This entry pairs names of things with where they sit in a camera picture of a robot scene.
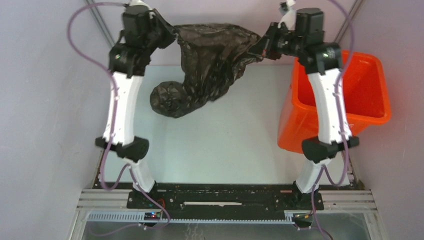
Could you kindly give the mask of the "black plastic trash bag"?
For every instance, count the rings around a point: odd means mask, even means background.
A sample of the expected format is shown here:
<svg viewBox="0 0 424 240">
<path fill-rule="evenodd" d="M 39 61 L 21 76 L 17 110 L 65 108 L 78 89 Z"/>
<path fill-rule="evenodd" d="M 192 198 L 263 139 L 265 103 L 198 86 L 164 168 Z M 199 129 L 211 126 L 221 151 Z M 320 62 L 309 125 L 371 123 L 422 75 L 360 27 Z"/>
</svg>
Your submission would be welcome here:
<svg viewBox="0 0 424 240">
<path fill-rule="evenodd" d="M 164 81 L 150 94 L 151 109 L 180 118 L 224 96 L 244 75 L 246 66 L 263 57 L 248 53 L 260 35 L 229 23 L 176 25 L 183 82 Z"/>
</svg>

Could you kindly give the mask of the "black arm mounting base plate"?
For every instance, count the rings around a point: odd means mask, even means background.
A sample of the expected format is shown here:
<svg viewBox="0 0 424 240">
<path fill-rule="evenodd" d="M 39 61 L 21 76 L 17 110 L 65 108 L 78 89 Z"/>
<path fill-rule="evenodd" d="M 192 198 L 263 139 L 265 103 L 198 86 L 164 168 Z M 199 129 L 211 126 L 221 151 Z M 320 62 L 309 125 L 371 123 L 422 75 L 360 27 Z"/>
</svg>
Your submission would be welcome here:
<svg viewBox="0 0 424 240">
<path fill-rule="evenodd" d="M 301 193 L 293 184 L 156 183 L 143 195 L 133 188 L 128 209 L 157 209 L 174 220 L 267 221 L 287 220 L 288 211 L 310 213 L 324 209 L 322 195 Z"/>
</svg>

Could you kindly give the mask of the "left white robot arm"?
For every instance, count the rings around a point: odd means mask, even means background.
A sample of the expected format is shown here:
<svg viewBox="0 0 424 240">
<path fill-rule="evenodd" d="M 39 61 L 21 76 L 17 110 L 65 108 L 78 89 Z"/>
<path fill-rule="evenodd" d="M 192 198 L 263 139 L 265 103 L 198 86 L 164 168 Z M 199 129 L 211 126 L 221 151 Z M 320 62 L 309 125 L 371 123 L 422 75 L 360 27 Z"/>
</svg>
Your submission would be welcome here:
<svg viewBox="0 0 424 240">
<path fill-rule="evenodd" d="M 165 49 L 177 38 L 175 28 L 160 13 L 141 0 L 132 0 L 122 14 L 123 29 L 109 51 L 108 73 L 111 74 L 108 119 L 95 145 L 103 148 L 100 180 L 104 181 L 106 158 L 110 151 L 125 162 L 134 188 L 141 192 L 138 201 L 153 208 L 158 194 L 152 191 L 155 180 L 144 160 L 150 143 L 134 133 L 135 110 L 146 67 L 156 49 Z"/>
</svg>

